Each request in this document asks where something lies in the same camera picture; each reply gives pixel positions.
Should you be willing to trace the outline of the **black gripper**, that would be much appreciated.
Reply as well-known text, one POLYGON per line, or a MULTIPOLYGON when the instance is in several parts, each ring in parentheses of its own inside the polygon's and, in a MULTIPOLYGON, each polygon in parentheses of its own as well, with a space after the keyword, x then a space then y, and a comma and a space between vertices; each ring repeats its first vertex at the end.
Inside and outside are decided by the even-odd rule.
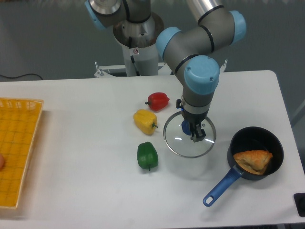
POLYGON ((209 100, 181 98, 176 100, 176 108, 180 109, 183 118, 189 122, 191 140, 203 141, 206 133, 200 123, 206 118, 209 111, 209 100))

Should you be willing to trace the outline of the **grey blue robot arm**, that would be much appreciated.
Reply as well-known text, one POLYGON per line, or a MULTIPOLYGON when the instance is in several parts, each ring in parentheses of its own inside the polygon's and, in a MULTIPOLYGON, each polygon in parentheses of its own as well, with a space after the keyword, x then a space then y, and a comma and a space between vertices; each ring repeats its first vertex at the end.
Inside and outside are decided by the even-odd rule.
POLYGON ((148 0, 85 2, 98 29, 113 28, 128 76, 156 75, 159 59, 168 65, 183 86, 176 106, 187 122, 190 138, 198 142, 205 138, 201 123, 219 82, 219 65, 209 55, 241 40, 246 22, 241 13, 226 10, 219 0, 190 0, 187 5, 197 26, 184 33, 166 28, 148 0))

